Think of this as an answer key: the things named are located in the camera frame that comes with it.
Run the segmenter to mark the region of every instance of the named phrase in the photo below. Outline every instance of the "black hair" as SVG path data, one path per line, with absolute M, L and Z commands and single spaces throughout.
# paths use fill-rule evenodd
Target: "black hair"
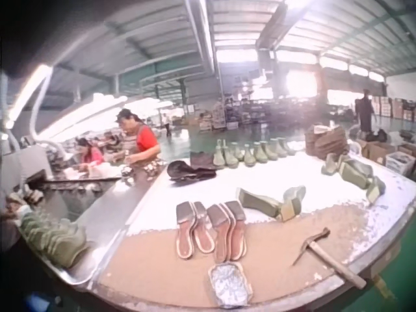
M 131 119 L 131 118 L 133 118 L 137 122 L 143 122 L 143 120 L 141 120 L 136 114 L 133 114 L 131 112 L 131 110 L 129 110 L 129 109 L 122 109 L 117 114 L 117 123 L 120 123 L 121 120 L 122 120 L 122 118 L 124 118 L 124 119 Z
M 89 143 L 89 141 L 86 138 L 79 138 L 77 141 L 77 144 L 84 148 L 88 148 L 87 155 L 91 159 L 91 148 L 92 148 L 91 143 Z

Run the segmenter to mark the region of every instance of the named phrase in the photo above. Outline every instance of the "cork board surface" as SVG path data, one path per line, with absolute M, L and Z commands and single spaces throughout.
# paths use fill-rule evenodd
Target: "cork board surface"
M 344 263 L 353 244 L 365 239 L 366 212 L 357 205 L 336 205 L 280 222 L 248 224 L 247 254 L 240 260 L 252 285 L 251 304 L 269 302 L 304 290 L 333 274 L 312 252 L 292 266 L 306 238 L 331 230 L 318 243 Z M 176 230 L 148 231 L 126 237 L 99 278 L 99 284 L 135 302 L 181 307 L 216 307 L 209 289 L 213 255 L 198 251 L 189 260 L 178 258 Z

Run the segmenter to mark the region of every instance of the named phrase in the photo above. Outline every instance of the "hammer head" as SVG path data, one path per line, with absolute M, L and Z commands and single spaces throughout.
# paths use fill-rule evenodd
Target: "hammer head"
M 305 240 L 305 242 L 302 244 L 302 247 L 300 248 L 300 253 L 299 256 L 296 258 L 296 260 L 294 261 L 294 263 L 292 265 L 295 265 L 298 260 L 300 259 L 300 257 L 304 254 L 304 252 L 306 251 L 306 248 L 309 246 L 309 244 L 313 241 L 317 241 L 321 238 L 324 237 L 328 237 L 328 235 L 331 233 L 330 229 L 328 229 L 327 227 L 325 227 L 322 232 L 320 232 L 319 234 L 313 235 L 309 238 L 307 238 Z

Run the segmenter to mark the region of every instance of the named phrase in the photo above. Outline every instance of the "worker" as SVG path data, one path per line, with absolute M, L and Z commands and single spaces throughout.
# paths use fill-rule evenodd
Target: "worker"
M 126 164 L 151 161 L 161 152 L 153 131 L 136 114 L 129 109 L 122 109 L 117 115 L 117 122 L 123 129 L 123 151 L 113 159 L 125 157 Z
M 361 132 L 372 133 L 371 115 L 374 114 L 371 100 L 369 98 L 370 91 L 364 89 L 364 97 L 356 101 L 356 114 L 359 120 Z
M 164 127 L 166 128 L 166 137 L 171 137 L 172 133 L 170 132 L 170 118 L 166 114 L 163 114 L 162 122 Z
M 80 171 L 87 171 L 89 166 L 95 166 L 104 161 L 103 154 L 98 148 L 93 147 L 86 138 L 80 138 L 77 143 L 81 152 Z

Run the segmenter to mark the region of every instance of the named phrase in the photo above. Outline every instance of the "olive rubber boot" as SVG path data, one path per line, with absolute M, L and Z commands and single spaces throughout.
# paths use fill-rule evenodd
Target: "olive rubber boot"
M 242 154 L 242 151 L 239 148 L 239 145 L 237 142 L 231 143 L 231 152 L 234 155 L 234 157 L 237 158 L 239 161 L 244 160 L 244 155 Z
M 287 152 L 280 146 L 280 143 L 276 138 L 270 139 L 270 146 L 274 153 L 278 154 L 279 158 L 285 158 L 287 156 Z
M 370 204 L 373 205 L 376 200 L 385 193 L 385 183 L 378 177 L 373 177 L 369 189 L 367 190 L 366 197 Z
M 369 180 L 358 170 L 356 170 L 348 161 L 343 161 L 339 167 L 339 174 L 344 181 L 350 182 L 359 188 L 365 190 L 369 187 Z
M 280 216 L 283 222 L 288 221 L 302 212 L 302 200 L 305 198 L 306 188 L 291 187 L 283 193 L 285 201 L 280 208 Z
M 320 172 L 327 176 L 332 176 L 338 171 L 338 164 L 336 161 L 337 155 L 335 153 L 329 153 L 326 156 L 326 162 L 322 166 Z
M 260 211 L 271 218 L 279 215 L 281 203 L 274 198 L 256 195 L 238 188 L 237 199 L 244 208 Z
M 287 154 L 289 156 L 294 156 L 294 154 L 296 154 L 296 151 L 294 151 L 293 149 L 291 149 L 286 142 L 285 138 L 278 138 L 278 142 L 280 144 L 280 146 L 287 152 Z
M 254 157 L 261 164 L 267 163 L 267 155 L 261 148 L 259 142 L 254 142 Z
M 236 169 L 239 166 L 239 160 L 230 152 L 228 146 L 224 146 L 222 149 L 227 166 L 231 169 Z
M 266 142 L 266 141 L 261 141 L 261 142 L 260 142 L 260 144 L 261 144 L 261 148 L 263 149 L 264 153 L 266 154 L 267 158 L 268 158 L 270 161 L 276 161 L 276 160 L 278 159 L 278 154 L 277 154 L 277 153 L 274 153 L 274 152 L 270 149 L 270 147 L 269 147 L 269 145 L 268 145 L 268 142 Z
M 244 145 L 244 163 L 247 167 L 253 167 L 255 165 L 255 158 L 252 154 L 252 151 L 250 151 L 249 144 Z
M 221 146 L 217 145 L 215 147 L 213 164 L 216 167 L 216 169 L 224 169 L 224 167 L 226 166 L 226 160 L 224 159 L 224 156 L 222 155 Z

